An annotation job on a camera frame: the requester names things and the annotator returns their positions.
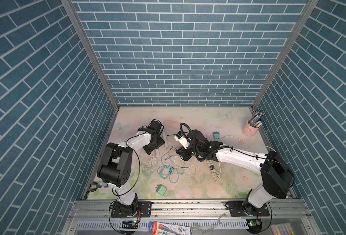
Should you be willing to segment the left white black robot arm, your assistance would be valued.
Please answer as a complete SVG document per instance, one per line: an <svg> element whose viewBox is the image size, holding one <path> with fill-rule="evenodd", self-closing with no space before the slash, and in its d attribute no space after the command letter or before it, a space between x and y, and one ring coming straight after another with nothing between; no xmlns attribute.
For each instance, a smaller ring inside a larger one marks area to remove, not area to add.
<svg viewBox="0 0 346 235"><path fill-rule="evenodd" d="M128 179L131 174L133 154L143 149L148 155L161 147L165 141L161 137L164 126L141 127L138 132L120 143L108 143L97 168L97 177L102 187L112 188L117 202L123 207L135 209L137 195L132 190Z"/></svg>

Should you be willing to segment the green plug adapter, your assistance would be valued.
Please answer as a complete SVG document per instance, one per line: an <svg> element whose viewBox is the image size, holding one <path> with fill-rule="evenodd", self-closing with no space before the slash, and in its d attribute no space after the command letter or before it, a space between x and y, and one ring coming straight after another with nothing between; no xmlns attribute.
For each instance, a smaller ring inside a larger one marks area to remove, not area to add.
<svg viewBox="0 0 346 235"><path fill-rule="evenodd" d="M156 192L161 195L161 196L164 196L165 193L167 192L167 188L163 185L158 185L157 188L156 188Z"/></svg>

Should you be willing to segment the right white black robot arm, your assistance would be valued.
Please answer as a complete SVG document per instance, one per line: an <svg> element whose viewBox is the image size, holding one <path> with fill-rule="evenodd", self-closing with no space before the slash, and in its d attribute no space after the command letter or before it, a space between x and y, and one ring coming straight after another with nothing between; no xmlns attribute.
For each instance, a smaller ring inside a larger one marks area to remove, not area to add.
<svg viewBox="0 0 346 235"><path fill-rule="evenodd" d="M210 142L198 130L188 134L179 131L174 139L181 144L176 153L185 161L191 157L200 162L213 160L240 166L261 176L262 183L251 189L242 203L248 214L256 215L273 198L285 199L293 184L294 174L273 150L266 154L239 150L219 141Z"/></svg>

